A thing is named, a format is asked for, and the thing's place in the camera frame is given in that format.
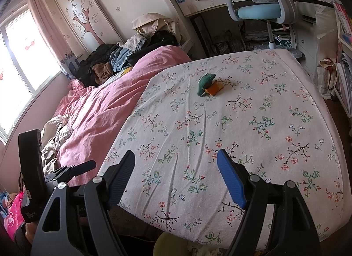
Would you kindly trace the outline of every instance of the window frame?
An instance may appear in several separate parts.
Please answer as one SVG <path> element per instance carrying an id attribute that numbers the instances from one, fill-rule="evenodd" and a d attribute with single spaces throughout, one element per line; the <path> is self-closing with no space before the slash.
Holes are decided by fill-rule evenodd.
<path id="1" fill-rule="evenodd" d="M 17 19 L 19 16 L 24 15 L 26 12 L 29 11 L 28 5 L 20 11 L 18 14 L 12 16 L 10 19 L 5 19 L 2 23 L 0 23 L 0 35 L 2 35 L 2 39 L 4 41 L 4 44 L 8 50 L 8 53 L 10 55 L 10 58 L 12 60 L 12 63 L 18 72 L 20 78 L 22 79 L 24 85 L 27 87 L 29 92 L 31 93 L 32 97 L 29 99 L 29 101 L 26 103 L 26 105 L 23 107 L 23 109 L 19 112 L 17 118 L 15 119 L 15 122 L 12 125 L 12 128 L 10 129 L 10 132 L 7 134 L 5 130 L 2 128 L 0 125 L 0 141 L 7 146 L 9 143 L 9 140 L 11 140 L 13 133 L 18 127 L 18 124 L 20 121 L 23 119 L 24 115 L 27 113 L 31 105 L 36 101 L 38 96 L 44 91 L 44 89 L 61 73 L 60 69 L 58 69 L 58 72 L 55 74 L 51 74 L 39 87 L 37 90 L 33 88 L 31 83 L 29 82 L 28 78 L 24 74 L 23 70 L 21 69 L 21 66 L 19 65 L 15 54 L 11 50 L 11 47 L 9 45 L 9 40 L 6 32 L 6 26 L 10 23 L 13 22 L 13 20 Z"/>

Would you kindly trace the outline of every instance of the floral bed sheet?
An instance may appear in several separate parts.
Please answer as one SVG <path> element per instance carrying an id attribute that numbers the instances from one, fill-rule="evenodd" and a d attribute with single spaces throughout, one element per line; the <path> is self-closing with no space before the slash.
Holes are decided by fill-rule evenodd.
<path id="1" fill-rule="evenodd" d="M 199 97 L 215 73 L 224 88 Z M 120 206 L 190 241 L 228 247 L 243 211 L 219 174 L 216 154 L 266 182 L 293 180 L 321 240 L 347 223 L 351 189 L 341 140 L 318 91 L 286 50 L 247 51 L 181 64 L 153 77 L 99 174 L 127 150 L 136 166 Z M 268 206 L 258 249 L 265 248 Z"/>

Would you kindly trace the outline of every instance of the pink plastic bag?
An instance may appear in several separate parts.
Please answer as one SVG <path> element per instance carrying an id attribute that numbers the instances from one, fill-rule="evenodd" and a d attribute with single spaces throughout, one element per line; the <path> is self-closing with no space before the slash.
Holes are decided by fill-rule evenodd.
<path id="1" fill-rule="evenodd" d="M 22 198 L 23 192 L 20 192 L 13 200 L 12 206 L 8 209 L 8 216 L 4 219 L 4 227 L 12 240 L 15 238 L 17 228 L 20 227 L 24 221 L 21 214 Z"/>

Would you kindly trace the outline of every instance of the pink blanket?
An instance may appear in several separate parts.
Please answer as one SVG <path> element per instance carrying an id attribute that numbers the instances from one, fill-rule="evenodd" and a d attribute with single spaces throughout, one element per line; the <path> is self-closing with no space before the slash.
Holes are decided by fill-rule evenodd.
<path id="1" fill-rule="evenodd" d="M 162 70 L 190 62 L 187 54 L 175 46 L 162 46 L 145 55 L 133 67 L 106 87 L 84 88 L 71 81 L 70 91 L 60 101 L 55 115 L 70 114 L 71 137 L 58 152 L 61 166 L 95 160 L 96 169 L 75 177 L 70 185 L 81 185 L 97 175 L 104 158 L 122 125 L 131 114 L 149 80 Z"/>

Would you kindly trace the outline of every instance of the pink curtain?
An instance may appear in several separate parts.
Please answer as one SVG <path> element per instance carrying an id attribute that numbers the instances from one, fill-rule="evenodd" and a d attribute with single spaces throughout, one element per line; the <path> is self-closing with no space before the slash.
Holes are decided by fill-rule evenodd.
<path id="1" fill-rule="evenodd" d="M 29 10 L 46 45 L 60 61 L 62 72 L 74 79 L 79 63 L 61 31 L 52 20 L 45 0 L 27 0 Z"/>

